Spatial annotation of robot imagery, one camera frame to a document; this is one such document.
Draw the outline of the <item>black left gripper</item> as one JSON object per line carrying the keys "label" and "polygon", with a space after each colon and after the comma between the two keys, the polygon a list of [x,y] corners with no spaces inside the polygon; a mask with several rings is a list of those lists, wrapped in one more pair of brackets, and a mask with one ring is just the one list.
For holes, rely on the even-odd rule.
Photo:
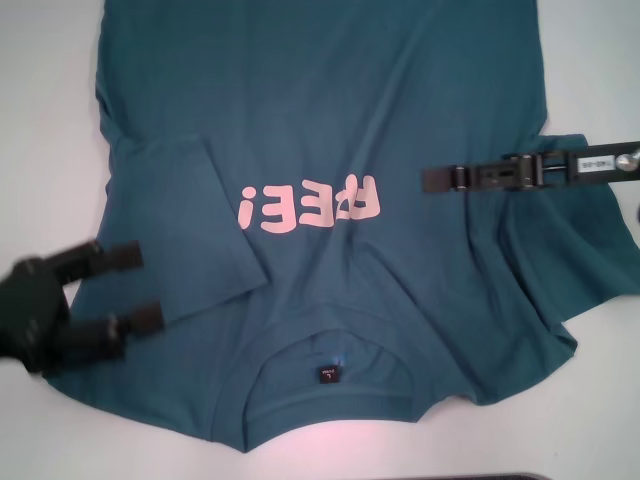
{"label": "black left gripper", "polygon": [[[69,323],[64,286],[112,271],[144,265],[137,241],[105,250],[89,241],[49,258],[17,262],[1,279],[1,357],[17,360],[30,374],[58,375],[74,367],[57,344]],[[109,314],[69,328],[69,351],[85,358],[118,358],[128,339],[164,329],[159,303],[129,314]]]}

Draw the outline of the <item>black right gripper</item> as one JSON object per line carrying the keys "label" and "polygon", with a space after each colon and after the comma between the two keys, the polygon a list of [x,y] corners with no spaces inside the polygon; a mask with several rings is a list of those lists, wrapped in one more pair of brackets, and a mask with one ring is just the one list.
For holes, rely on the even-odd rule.
{"label": "black right gripper", "polygon": [[[507,155],[498,162],[422,171],[425,193],[521,191],[543,184],[541,155]],[[639,180],[639,143],[592,145],[552,152],[544,159],[544,184],[584,186]]]}

